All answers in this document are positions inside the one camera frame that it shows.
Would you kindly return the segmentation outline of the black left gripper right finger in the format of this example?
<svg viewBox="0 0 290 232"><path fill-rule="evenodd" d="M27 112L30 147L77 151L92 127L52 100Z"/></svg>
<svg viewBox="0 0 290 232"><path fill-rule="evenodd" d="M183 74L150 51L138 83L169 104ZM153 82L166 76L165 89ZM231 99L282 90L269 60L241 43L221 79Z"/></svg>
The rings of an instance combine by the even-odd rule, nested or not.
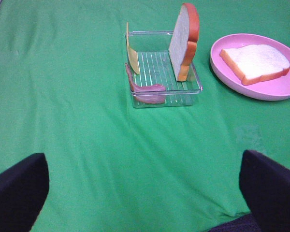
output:
<svg viewBox="0 0 290 232"><path fill-rule="evenodd" d="M245 150L239 188L263 232L290 232L290 169L256 150Z"/></svg>

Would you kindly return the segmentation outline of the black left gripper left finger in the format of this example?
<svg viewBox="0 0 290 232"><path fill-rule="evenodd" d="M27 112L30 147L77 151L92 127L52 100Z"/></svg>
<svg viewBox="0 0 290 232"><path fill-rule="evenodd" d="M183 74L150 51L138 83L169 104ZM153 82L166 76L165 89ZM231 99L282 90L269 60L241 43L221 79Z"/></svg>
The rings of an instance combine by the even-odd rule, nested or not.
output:
<svg viewBox="0 0 290 232"><path fill-rule="evenodd" d="M35 153L0 174L0 232L29 232L49 193L44 153Z"/></svg>

